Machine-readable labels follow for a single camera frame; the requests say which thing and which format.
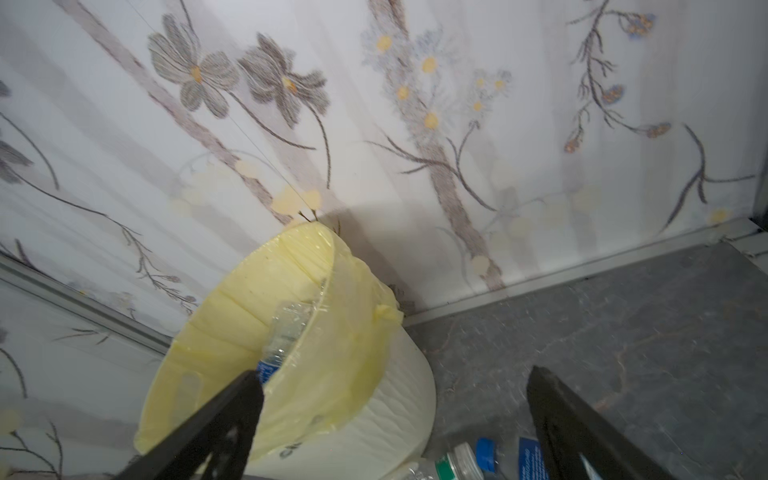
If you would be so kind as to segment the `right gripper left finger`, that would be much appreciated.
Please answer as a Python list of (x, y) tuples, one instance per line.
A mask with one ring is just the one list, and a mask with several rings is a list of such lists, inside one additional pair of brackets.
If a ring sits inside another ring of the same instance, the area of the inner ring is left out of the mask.
[(245, 371), (149, 453), (126, 467), (123, 480), (240, 479), (264, 404), (259, 374)]

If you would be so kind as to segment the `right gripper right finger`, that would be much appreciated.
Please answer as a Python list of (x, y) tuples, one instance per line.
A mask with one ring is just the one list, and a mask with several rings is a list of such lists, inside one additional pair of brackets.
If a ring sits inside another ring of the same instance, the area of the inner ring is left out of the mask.
[(534, 366), (526, 398), (551, 479), (670, 479), (551, 370)]

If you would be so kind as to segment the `small blue label bottle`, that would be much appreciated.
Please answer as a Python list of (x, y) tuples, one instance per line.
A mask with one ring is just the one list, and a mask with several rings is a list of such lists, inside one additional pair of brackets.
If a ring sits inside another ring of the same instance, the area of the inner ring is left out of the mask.
[(479, 468), (490, 479), (548, 480), (540, 443), (531, 438), (496, 442), (480, 438), (475, 443)]

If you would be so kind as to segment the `clear bottle white cap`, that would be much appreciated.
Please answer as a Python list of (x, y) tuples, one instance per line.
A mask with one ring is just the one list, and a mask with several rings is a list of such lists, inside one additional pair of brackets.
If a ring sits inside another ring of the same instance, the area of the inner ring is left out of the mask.
[(438, 460), (418, 458), (402, 464), (384, 480), (484, 480), (476, 456), (466, 442), (459, 444)]

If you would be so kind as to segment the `clear bottle blue label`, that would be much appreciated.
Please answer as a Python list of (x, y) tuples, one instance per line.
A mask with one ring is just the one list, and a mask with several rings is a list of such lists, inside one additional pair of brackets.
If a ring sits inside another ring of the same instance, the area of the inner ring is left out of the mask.
[(284, 365), (314, 311), (313, 302), (285, 301), (277, 306), (272, 317), (269, 341), (258, 362), (257, 371), (262, 385)]

